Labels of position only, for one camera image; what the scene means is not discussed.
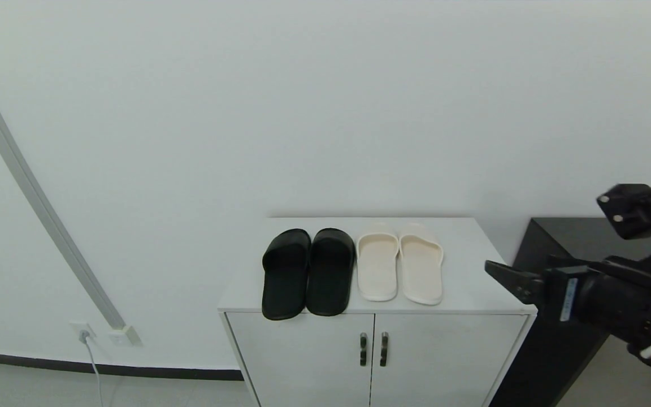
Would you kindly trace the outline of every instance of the white slipper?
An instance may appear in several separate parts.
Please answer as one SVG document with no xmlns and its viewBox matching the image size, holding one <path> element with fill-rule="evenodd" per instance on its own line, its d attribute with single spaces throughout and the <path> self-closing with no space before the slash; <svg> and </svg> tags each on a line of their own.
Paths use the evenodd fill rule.
<svg viewBox="0 0 651 407">
<path fill-rule="evenodd" d="M 398 237 L 388 225 L 371 225 L 358 239 L 358 289 L 369 301 L 388 301 L 398 293 Z"/>
<path fill-rule="evenodd" d="M 398 240 L 403 264 L 403 293 L 415 303 L 436 305 L 444 298 L 441 264 L 444 250 L 422 224 L 409 223 Z"/>
</svg>

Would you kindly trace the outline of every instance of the slipper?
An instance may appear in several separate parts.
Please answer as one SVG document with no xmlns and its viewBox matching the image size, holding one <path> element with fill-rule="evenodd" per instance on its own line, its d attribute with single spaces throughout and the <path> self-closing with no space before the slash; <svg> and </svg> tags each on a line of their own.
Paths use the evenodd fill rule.
<svg viewBox="0 0 651 407">
<path fill-rule="evenodd" d="M 401 231 L 403 293 L 415 303 L 436 305 L 444 296 L 441 264 L 444 250 L 436 236 L 422 224 L 409 223 Z"/>
<path fill-rule="evenodd" d="M 263 316 L 273 321 L 300 314 L 305 306 L 310 236 L 303 229 L 282 232 L 263 255 Z"/>
<path fill-rule="evenodd" d="M 315 315 L 332 317 L 348 306 L 355 247 L 343 230 L 323 229 L 310 247 L 305 305 Z"/>
<path fill-rule="evenodd" d="M 385 223 L 373 224 L 358 239 L 358 289 L 369 301 L 388 301 L 398 293 L 398 237 Z"/>
</svg>

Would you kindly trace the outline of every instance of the black slipper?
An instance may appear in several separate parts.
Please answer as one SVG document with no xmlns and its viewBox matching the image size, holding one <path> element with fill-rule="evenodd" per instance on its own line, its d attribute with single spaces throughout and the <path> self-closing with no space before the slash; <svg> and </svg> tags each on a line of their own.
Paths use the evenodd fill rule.
<svg viewBox="0 0 651 407">
<path fill-rule="evenodd" d="M 300 314 L 305 306 L 310 236 L 303 229 L 282 232 L 263 255 L 263 316 L 279 321 Z"/>
<path fill-rule="evenodd" d="M 305 299 L 308 311 L 324 317 L 345 311 L 355 253 L 353 239 L 343 230 L 323 229 L 313 237 Z"/>
</svg>

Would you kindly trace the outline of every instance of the black baseboard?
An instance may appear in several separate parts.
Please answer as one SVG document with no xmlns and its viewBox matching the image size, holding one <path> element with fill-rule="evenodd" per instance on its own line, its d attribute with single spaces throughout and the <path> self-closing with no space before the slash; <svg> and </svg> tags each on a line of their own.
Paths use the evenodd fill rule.
<svg viewBox="0 0 651 407">
<path fill-rule="evenodd" d="M 34 367 L 76 373 L 94 373 L 91 363 L 53 361 L 51 359 L 24 358 L 21 356 L 0 355 L 0 364 L 10 366 Z M 97 364 L 100 374 L 111 376 L 156 377 L 158 379 L 225 380 L 243 381 L 240 370 L 177 369 L 168 367 L 134 367 Z"/>
</svg>

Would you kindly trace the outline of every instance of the black cabinet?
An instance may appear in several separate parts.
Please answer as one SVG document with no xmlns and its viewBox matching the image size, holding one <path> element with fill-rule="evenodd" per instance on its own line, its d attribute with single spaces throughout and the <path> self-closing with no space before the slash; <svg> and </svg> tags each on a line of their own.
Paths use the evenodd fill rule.
<svg viewBox="0 0 651 407">
<path fill-rule="evenodd" d="M 604 218 L 534 218 L 514 266 L 537 271 L 550 254 L 586 260 L 615 255 L 638 260 L 651 254 L 651 238 L 622 240 Z M 490 407 L 558 404 L 608 334 L 584 326 L 560 326 L 537 317 Z"/>
</svg>

